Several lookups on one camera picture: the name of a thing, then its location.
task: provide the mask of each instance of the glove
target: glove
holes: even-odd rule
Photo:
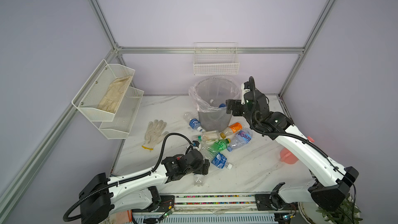
[[[158,143],[162,142],[164,137],[169,134],[169,132],[164,132],[167,122],[155,120],[154,122],[149,122],[147,132],[145,133],[145,143],[142,145],[144,149],[153,150],[153,147]]]

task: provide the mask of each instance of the orange juice bottle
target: orange juice bottle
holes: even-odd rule
[[[227,128],[225,128],[225,130],[220,133],[220,137],[224,139],[227,136],[230,136],[241,129],[242,129],[242,125],[240,123],[236,122],[235,124],[232,124],[232,125],[228,126]]]

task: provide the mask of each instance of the wire basket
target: wire basket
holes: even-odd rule
[[[101,73],[96,78],[96,81],[91,85],[83,99],[77,104],[74,104],[76,97],[72,100],[72,104],[90,121],[113,121],[117,115],[121,102],[125,97],[127,90],[123,93],[122,101],[116,107],[115,113],[107,112],[97,109],[98,104],[106,94],[109,85],[116,78],[123,78],[131,75],[129,84],[131,84],[132,76],[135,70],[120,64],[108,64],[102,69]]]
[[[137,116],[144,91],[128,87],[112,122],[102,122],[98,128],[107,139],[126,139]]]
[[[237,75],[239,70],[237,48],[238,44],[235,42],[196,42],[193,58],[194,75]]]

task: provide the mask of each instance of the white marble tabletop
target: white marble tabletop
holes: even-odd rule
[[[276,96],[268,98],[270,111],[283,112]],[[163,120],[167,122],[165,131],[181,133],[191,140],[194,135],[200,134],[183,120],[184,112],[195,112],[189,96],[144,96],[114,173],[126,175],[156,164],[162,144],[156,145],[153,151],[141,147],[150,121]],[[249,127],[243,117],[232,116],[230,123],[235,122]],[[182,137],[170,136],[163,158],[183,154],[187,145]],[[280,182],[303,183],[310,180],[310,171],[300,161],[293,165],[280,162],[279,152],[282,149],[276,141],[254,133],[245,146],[233,152],[222,151],[227,161],[234,165],[231,170],[210,164],[204,186],[194,186],[193,174],[189,174],[179,181],[158,186],[158,190],[160,193],[268,192]]]

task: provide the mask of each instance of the trash can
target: trash can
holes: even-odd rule
[[[196,107],[201,126],[206,131],[222,132],[231,121],[232,114],[226,113],[227,99],[239,99],[240,87],[224,76],[206,78],[189,88],[189,95]]]

